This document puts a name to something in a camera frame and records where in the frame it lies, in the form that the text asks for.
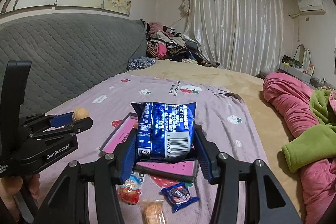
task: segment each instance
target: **gray quilted headboard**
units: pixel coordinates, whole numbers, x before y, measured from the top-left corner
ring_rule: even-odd
[[[146,56],[144,22],[96,14],[48,14],[0,25],[0,88],[9,60],[31,60],[21,115],[45,113],[126,72]]]

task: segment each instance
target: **blue foil packaging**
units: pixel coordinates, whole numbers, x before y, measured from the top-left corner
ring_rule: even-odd
[[[138,115],[135,159],[184,160],[194,140],[196,103],[132,103]]]
[[[191,197],[188,187],[184,182],[163,188],[161,194],[167,197],[168,201],[172,205],[173,213],[178,210],[189,206],[190,204],[199,201],[199,197]]]

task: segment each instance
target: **white air conditioner unit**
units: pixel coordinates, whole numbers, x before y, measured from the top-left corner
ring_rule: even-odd
[[[324,15],[326,13],[322,0],[300,0],[298,4],[299,10],[305,14]]]

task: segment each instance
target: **silver bolt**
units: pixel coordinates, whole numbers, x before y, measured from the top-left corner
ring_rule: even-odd
[[[221,152],[218,154],[218,157],[221,159],[221,160],[226,160],[229,156],[228,154],[224,153],[224,152]]]
[[[114,159],[114,154],[113,153],[108,153],[105,155],[105,159],[107,160],[113,160]]]
[[[72,160],[72,161],[70,161],[70,162],[68,163],[68,165],[69,165],[70,167],[75,167],[77,164],[78,164],[78,161],[76,161],[76,160]]]
[[[263,167],[265,165],[265,162],[263,160],[256,160],[255,162],[256,166]]]

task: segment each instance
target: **human hand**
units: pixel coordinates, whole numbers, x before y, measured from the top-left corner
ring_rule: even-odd
[[[34,199],[40,195],[40,174],[33,175],[28,182],[29,191]],[[0,179],[0,197],[11,213],[15,221],[20,220],[20,211],[16,206],[13,195],[18,193],[22,187],[21,177],[3,177]]]

